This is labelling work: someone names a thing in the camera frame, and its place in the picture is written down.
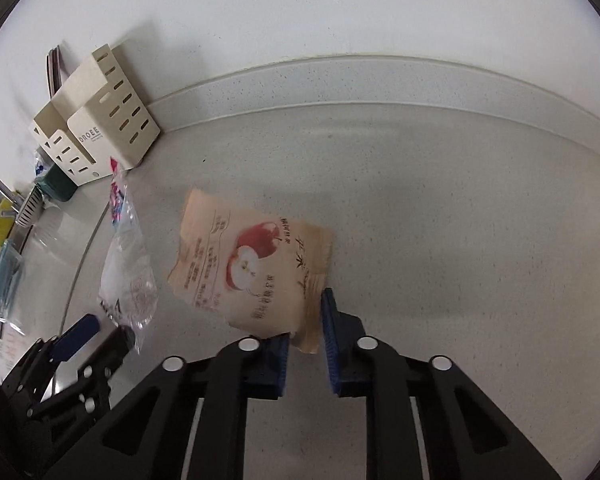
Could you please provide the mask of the clear crinkled plastic wrapper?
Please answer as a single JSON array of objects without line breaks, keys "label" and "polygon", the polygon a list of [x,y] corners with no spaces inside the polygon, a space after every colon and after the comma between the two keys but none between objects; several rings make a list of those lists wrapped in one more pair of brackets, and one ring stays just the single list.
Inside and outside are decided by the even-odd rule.
[{"label": "clear crinkled plastic wrapper", "polygon": [[125,171],[110,157],[109,212],[114,229],[100,277],[98,303],[117,326],[129,327],[142,350],[158,290]]}]

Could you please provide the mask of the apple snack wrapper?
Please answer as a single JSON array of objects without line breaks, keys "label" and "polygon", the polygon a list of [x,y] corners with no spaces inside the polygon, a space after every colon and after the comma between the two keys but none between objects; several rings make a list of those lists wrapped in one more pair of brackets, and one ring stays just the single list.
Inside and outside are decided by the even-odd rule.
[{"label": "apple snack wrapper", "polygon": [[331,256],[330,229],[191,190],[168,283],[186,304],[229,326],[261,339],[288,334],[314,354]]}]

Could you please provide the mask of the blue glass tray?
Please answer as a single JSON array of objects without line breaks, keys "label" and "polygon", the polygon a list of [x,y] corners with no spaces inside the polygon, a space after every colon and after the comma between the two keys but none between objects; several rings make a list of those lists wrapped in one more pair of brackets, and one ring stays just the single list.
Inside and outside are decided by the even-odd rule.
[{"label": "blue glass tray", "polygon": [[22,266],[22,255],[10,240],[6,240],[0,249],[0,323],[8,321]]}]

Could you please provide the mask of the yellow sponge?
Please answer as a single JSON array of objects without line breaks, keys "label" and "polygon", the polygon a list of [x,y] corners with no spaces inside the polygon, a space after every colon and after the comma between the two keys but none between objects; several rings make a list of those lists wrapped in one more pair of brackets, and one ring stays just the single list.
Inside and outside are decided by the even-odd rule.
[{"label": "yellow sponge", "polygon": [[12,201],[3,198],[0,203],[0,249],[15,225],[16,215],[17,211],[15,211]]}]

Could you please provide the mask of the white drain basket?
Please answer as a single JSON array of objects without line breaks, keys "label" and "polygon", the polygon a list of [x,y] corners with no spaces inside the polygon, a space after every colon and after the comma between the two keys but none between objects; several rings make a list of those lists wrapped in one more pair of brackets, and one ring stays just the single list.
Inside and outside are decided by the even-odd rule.
[{"label": "white drain basket", "polygon": [[41,218],[43,211],[44,195],[40,187],[35,184],[19,206],[15,222],[20,228],[29,229]]}]

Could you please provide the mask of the green plastic container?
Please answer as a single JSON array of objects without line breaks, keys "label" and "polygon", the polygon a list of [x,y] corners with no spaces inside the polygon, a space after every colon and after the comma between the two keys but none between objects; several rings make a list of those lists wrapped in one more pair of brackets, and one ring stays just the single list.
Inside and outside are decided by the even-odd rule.
[{"label": "green plastic container", "polygon": [[44,195],[61,203],[71,200],[78,189],[73,180],[55,164],[50,166],[37,164],[34,182]]}]

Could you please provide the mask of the cream utensil holder box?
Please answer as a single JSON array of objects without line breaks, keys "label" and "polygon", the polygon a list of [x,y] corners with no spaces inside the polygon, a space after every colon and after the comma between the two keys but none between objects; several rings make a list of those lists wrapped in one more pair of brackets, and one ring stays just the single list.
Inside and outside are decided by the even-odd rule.
[{"label": "cream utensil holder box", "polygon": [[32,136],[76,185],[138,166],[160,128],[104,44],[68,77],[31,122]]}]

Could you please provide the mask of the wooden chopsticks bundle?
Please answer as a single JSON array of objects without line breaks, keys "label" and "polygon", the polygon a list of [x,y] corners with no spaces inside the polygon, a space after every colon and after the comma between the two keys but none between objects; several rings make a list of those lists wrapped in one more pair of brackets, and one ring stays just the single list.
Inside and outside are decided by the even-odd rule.
[{"label": "wooden chopsticks bundle", "polygon": [[47,91],[50,98],[52,98],[60,90],[64,81],[70,76],[59,46],[53,47],[47,52],[45,70]]}]

